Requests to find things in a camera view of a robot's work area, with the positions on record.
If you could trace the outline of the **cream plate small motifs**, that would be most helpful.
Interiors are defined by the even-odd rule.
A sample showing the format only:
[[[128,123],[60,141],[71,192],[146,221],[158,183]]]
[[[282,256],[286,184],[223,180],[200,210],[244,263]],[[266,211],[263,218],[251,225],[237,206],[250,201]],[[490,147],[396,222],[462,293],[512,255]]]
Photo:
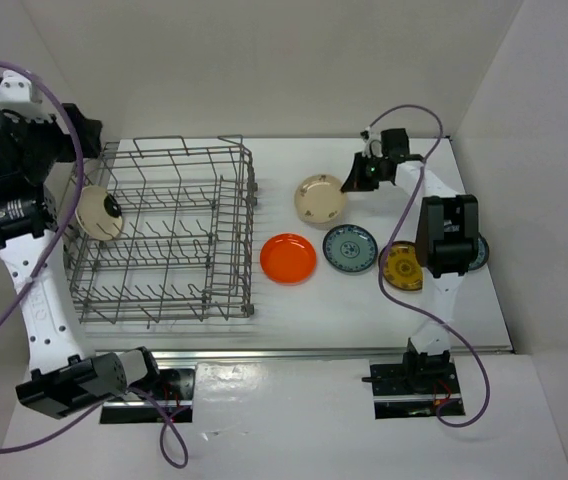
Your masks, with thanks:
[[[293,204],[297,217],[307,225],[329,230],[340,223],[348,196],[342,182],[333,175],[317,174],[304,179],[295,189]]]

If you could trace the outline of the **cream plate green patch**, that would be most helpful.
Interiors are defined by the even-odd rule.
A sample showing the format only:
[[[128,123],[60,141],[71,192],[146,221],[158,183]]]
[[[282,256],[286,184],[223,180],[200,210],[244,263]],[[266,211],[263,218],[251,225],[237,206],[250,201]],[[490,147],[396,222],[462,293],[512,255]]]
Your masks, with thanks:
[[[123,229],[120,204],[102,186],[92,185],[82,189],[75,217],[82,231],[94,240],[114,240]]]

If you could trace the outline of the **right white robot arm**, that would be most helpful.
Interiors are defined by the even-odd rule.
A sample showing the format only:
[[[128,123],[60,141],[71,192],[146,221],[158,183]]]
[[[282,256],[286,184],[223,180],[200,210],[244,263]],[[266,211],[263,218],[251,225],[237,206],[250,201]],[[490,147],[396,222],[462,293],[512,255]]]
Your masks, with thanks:
[[[424,393],[448,377],[447,326],[464,275],[478,253],[478,201],[448,186],[426,167],[422,156],[412,154],[404,129],[374,133],[367,128],[360,136],[363,151],[354,156],[341,191],[374,191],[388,181],[420,202],[415,250],[424,274],[425,320],[409,337],[401,377],[408,390]]]

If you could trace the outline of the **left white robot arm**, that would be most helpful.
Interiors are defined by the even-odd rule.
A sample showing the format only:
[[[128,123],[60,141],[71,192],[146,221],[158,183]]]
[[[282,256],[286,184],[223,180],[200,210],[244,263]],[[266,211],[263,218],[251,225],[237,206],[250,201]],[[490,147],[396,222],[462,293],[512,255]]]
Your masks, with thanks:
[[[133,392],[155,397],[163,375],[151,352],[138,347],[98,354],[79,323],[64,267],[56,202],[44,182],[58,162],[80,153],[95,159],[102,125],[64,105],[79,130],[78,146],[54,117],[30,120],[0,109],[0,259],[10,274],[28,334],[30,379],[15,391],[21,405],[61,419]]]

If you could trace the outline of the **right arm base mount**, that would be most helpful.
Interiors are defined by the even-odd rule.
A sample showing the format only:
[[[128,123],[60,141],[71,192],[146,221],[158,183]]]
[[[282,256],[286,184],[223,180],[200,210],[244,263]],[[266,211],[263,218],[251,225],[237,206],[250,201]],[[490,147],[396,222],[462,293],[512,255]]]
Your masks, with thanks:
[[[413,380],[399,363],[371,364],[369,370],[361,381],[371,387],[376,420],[435,417],[440,406],[445,417],[465,415],[453,363],[443,373]]]

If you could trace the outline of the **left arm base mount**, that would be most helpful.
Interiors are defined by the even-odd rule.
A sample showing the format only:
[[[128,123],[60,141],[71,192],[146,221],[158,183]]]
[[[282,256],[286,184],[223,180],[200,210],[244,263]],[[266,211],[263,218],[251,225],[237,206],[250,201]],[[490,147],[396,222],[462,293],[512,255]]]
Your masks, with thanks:
[[[160,380],[149,394],[174,423],[191,423],[195,390],[194,366],[161,368]],[[162,417],[152,404],[134,393],[116,397],[102,407],[99,423],[103,425],[135,425],[162,423]]]

